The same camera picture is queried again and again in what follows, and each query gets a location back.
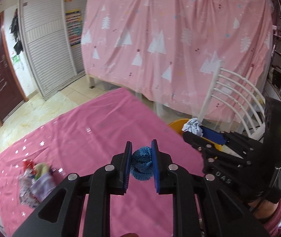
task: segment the black bag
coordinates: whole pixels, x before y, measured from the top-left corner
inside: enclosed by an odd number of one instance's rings
[[[10,33],[14,35],[15,40],[17,41],[18,39],[18,32],[19,32],[19,22],[18,22],[18,9],[15,10],[15,15],[12,19],[12,23],[11,23],[11,31]]]
[[[21,53],[21,51],[23,51],[21,40],[19,40],[13,48],[15,49],[15,52],[17,53],[17,55],[19,55]]]

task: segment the human hand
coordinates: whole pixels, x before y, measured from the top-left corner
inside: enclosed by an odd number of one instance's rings
[[[260,202],[260,200],[261,199],[259,198],[251,203],[248,203],[248,205],[251,207],[255,207]],[[253,215],[256,219],[259,220],[269,218],[275,213],[277,206],[278,203],[274,204],[268,200],[264,200],[262,204],[258,207],[258,209],[253,213]]]

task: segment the knitted toy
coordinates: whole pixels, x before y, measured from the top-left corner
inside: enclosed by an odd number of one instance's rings
[[[133,153],[131,174],[139,181],[147,181],[153,176],[151,148],[142,147]]]

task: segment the door handle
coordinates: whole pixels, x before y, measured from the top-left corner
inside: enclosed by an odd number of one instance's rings
[[[7,68],[7,67],[8,67],[8,63],[7,63],[7,60],[6,60],[5,55],[3,54],[3,55],[1,56],[1,58],[2,58],[2,60],[0,61],[0,63],[4,62],[4,66],[5,66],[5,68]]]

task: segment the pink table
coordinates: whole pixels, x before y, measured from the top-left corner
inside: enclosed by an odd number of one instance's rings
[[[135,151],[150,146],[153,139],[174,163],[192,174],[203,175],[200,153],[123,88],[29,133],[0,154],[0,215],[7,235],[12,236],[32,212],[18,200],[18,176],[24,158],[56,168],[53,177],[59,183],[72,172],[80,176],[94,173],[113,155],[124,152],[126,141],[133,143]],[[172,196],[159,196],[153,179],[140,182],[130,176],[127,193],[111,196],[111,236],[133,232],[140,237],[170,237],[172,228]]]

